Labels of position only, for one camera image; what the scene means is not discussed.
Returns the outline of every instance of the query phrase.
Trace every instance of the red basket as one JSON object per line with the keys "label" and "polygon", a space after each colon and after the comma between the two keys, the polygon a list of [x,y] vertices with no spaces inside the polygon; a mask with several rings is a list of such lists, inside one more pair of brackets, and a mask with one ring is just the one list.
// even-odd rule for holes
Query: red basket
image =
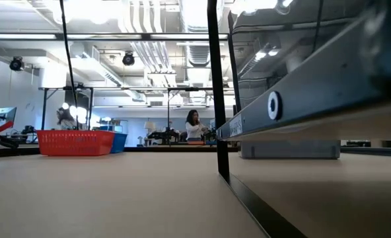
{"label": "red basket", "polygon": [[40,153],[49,156],[109,154],[115,133],[105,131],[39,130]]}

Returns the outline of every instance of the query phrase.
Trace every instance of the blue bin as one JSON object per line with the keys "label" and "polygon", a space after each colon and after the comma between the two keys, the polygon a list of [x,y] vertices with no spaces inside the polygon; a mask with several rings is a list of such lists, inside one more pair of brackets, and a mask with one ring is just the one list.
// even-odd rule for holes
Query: blue bin
{"label": "blue bin", "polygon": [[125,142],[127,141],[127,134],[115,133],[114,142],[110,153],[124,152]]}

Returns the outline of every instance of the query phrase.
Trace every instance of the metal bracket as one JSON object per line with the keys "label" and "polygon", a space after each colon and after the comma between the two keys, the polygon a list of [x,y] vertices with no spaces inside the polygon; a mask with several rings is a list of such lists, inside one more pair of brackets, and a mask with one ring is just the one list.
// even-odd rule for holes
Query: metal bracket
{"label": "metal bracket", "polygon": [[53,91],[52,93],[50,93],[50,95],[46,98],[46,100],[49,100],[53,94],[55,94],[59,89],[55,89],[55,91]]}

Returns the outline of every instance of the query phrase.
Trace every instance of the security camera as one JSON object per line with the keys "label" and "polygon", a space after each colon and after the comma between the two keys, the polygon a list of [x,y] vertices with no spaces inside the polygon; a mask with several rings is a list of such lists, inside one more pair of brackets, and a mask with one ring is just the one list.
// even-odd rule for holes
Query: security camera
{"label": "security camera", "polygon": [[124,58],[122,59],[122,63],[126,66],[131,66],[135,63],[133,52],[126,52]]}
{"label": "security camera", "polygon": [[24,70],[25,64],[22,62],[22,57],[14,57],[11,63],[9,64],[9,68],[15,72],[21,72]]}

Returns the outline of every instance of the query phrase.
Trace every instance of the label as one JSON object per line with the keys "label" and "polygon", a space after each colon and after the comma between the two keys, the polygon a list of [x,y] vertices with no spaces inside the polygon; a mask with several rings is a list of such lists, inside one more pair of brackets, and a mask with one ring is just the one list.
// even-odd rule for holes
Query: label
{"label": "label", "polygon": [[229,130],[231,132],[230,136],[237,136],[242,133],[241,114],[239,114],[234,119],[232,119],[231,122],[229,122]]}

